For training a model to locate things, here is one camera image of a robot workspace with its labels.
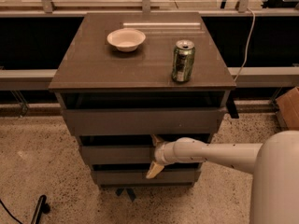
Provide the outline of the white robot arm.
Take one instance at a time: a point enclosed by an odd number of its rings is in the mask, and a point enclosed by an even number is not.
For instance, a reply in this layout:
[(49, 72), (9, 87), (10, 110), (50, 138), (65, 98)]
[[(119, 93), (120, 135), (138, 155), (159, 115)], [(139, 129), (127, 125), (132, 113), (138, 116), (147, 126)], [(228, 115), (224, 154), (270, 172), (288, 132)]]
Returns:
[(284, 131), (263, 143), (207, 144), (189, 137), (152, 137), (147, 178), (166, 165), (208, 161), (253, 176), (249, 224), (299, 223), (299, 132)]

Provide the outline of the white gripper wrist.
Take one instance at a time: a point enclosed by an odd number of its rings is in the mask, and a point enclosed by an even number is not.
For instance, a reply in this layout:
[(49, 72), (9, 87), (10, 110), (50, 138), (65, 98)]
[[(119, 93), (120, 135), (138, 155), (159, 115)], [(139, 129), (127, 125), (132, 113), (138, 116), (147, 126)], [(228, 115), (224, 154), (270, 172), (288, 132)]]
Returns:
[(151, 135), (152, 144), (156, 147), (154, 150), (154, 159), (150, 164), (149, 170), (146, 174), (147, 179), (152, 179), (158, 175), (166, 165), (173, 164), (173, 143), (165, 142), (159, 135)]

